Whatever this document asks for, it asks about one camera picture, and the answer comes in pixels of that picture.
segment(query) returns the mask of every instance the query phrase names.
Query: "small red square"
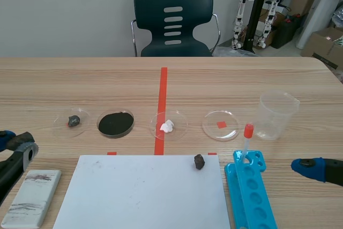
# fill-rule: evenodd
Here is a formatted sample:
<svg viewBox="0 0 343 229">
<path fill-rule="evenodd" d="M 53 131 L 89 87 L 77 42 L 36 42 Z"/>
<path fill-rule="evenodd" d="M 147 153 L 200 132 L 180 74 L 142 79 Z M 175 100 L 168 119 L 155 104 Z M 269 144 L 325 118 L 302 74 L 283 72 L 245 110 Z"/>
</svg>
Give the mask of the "small red square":
<svg viewBox="0 0 343 229">
<path fill-rule="evenodd" d="M 223 122 L 217 122 L 217 126 L 219 129 L 222 129 L 222 128 L 226 127 L 226 123 L 224 121 Z"/>
</svg>

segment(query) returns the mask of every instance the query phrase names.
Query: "chair metal frame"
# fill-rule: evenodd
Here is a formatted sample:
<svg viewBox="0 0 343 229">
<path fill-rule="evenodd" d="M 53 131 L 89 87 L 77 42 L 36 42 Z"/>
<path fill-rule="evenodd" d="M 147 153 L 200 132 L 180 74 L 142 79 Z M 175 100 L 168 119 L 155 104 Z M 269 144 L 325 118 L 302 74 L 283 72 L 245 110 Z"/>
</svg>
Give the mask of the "chair metal frame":
<svg viewBox="0 0 343 229">
<path fill-rule="evenodd" d="M 215 48 L 218 46 L 218 43 L 219 43 L 219 40 L 220 40 L 220 37 L 221 37 L 221 33 L 220 33 L 220 29 L 219 29 L 218 16 L 215 13 L 213 13 L 212 16 L 215 17 L 215 22 L 217 24 L 218 39 L 217 39 L 217 42 L 215 43 L 214 47 L 210 49 L 211 54 L 213 54 Z M 136 19 L 131 22 L 131 32 L 132 32 L 132 42 L 133 42 L 133 48 L 135 50 L 135 56 L 138 56 L 137 55 L 137 47 L 136 47 L 135 30 L 133 29 L 133 24 L 136 23 L 136 22 L 137 22 Z"/>
</svg>

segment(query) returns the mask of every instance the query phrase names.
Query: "white board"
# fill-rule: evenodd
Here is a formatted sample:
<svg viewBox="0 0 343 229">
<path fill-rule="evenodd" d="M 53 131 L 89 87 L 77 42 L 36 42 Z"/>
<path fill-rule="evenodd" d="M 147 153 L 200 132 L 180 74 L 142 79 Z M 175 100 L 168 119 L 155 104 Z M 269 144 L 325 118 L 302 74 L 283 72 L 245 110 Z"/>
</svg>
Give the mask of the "white board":
<svg viewBox="0 0 343 229">
<path fill-rule="evenodd" d="M 54 229 L 230 229 L 218 156 L 81 156 Z"/>
</svg>

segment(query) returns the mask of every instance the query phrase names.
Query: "red test tube cap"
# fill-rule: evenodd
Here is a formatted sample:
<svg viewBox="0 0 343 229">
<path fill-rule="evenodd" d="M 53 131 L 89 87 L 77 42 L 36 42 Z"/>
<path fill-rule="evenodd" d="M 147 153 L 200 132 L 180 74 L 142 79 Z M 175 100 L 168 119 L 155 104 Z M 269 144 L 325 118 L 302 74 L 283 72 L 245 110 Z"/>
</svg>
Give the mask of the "red test tube cap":
<svg viewBox="0 0 343 229">
<path fill-rule="evenodd" d="M 244 136 L 247 139 L 250 139 L 252 137 L 253 133 L 253 125 L 251 123 L 247 123 L 244 128 Z"/>
</svg>

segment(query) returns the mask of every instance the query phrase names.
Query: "white cotton ball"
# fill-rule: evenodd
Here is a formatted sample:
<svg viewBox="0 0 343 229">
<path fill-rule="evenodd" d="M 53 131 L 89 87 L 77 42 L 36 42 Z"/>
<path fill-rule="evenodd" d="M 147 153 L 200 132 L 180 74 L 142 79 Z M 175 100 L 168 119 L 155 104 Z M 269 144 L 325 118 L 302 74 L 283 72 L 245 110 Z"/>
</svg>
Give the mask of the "white cotton ball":
<svg viewBox="0 0 343 229">
<path fill-rule="evenodd" d="M 174 126 L 173 122 L 171 120 L 168 120 L 164 124 L 162 124 L 160 130 L 164 131 L 165 133 L 172 132 L 173 126 Z"/>
</svg>

